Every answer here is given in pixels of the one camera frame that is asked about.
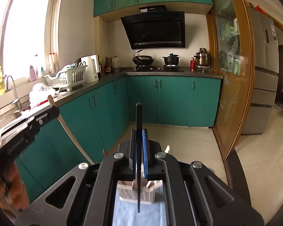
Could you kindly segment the person's left hand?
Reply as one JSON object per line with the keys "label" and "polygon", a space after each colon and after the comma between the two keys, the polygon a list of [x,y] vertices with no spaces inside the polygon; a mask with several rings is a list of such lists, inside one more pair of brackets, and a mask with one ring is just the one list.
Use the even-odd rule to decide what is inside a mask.
{"label": "person's left hand", "polygon": [[[25,210],[29,206],[29,197],[26,187],[21,179],[19,169],[16,163],[10,167],[7,172],[7,179],[11,182],[11,187],[8,190],[8,197],[12,200],[12,205],[16,210]],[[0,182],[0,208],[4,211],[11,212],[7,205],[1,199],[5,193],[5,183]]]}

